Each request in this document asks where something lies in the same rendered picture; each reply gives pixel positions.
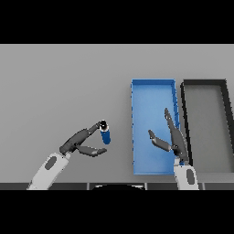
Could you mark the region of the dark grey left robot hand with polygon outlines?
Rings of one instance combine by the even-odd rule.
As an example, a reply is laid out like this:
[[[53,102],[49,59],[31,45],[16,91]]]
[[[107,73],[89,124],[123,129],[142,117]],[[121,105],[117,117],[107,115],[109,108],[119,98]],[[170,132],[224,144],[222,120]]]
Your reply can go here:
[[[99,154],[104,154],[107,152],[106,148],[96,149],[89,146],[82,146],[87,138],[89,138],[98,129],[101,132],[106,133],[108,131],[108,125],[105,121],[100,121],[95,123],[90,129],[83,129],[71,136],[63,145],[60,146],[59,151],[66,155],[68,153],[74,153],[76,150],[80,154],[85,154],[91,157],[95,157]]]

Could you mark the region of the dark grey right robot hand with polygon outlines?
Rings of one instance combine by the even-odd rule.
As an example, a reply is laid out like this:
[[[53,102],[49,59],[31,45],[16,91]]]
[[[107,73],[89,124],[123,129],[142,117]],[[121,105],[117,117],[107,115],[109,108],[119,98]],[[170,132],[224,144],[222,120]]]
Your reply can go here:
[[[148,131],[149,137],[155,147],[167,152],[173,151],[175,158],[179,160],[179,164],[183,165],[185,162],[189,161],[184,136],[174,125],[171,114],[167,108],[165,108],[165,119],[171,135],[171,143],[156,137],[152,130]]]

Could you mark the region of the blue bin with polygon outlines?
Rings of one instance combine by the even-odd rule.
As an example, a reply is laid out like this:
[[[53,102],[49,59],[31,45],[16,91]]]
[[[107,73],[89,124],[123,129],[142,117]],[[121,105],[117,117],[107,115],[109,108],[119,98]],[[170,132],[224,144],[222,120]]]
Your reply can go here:
[[[172,175],[175,155],[152,144],[149,130],[171,143],[165,119],[168,109],[173,123],[180,128],[174,79],[132,79],[133,173],[138,176]]]

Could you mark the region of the blue pipe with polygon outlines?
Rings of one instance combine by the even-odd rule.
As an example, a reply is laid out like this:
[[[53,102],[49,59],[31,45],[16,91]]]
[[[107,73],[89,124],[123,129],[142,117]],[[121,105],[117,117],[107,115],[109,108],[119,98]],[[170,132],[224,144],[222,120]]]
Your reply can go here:
[[[105,144],[109,144],[111,142],[110,128],[107,122],[105,122],[104,120],[101,121],[100,131],[101,131],[102,141]]]

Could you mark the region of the dark grey bin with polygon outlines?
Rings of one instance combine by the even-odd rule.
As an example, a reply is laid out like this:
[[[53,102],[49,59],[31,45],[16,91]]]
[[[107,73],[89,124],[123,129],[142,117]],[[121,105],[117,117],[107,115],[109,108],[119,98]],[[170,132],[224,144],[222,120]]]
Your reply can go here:
[[[234,119],[226,80],[180,85],[189,163],[199,173],[234,173]]]

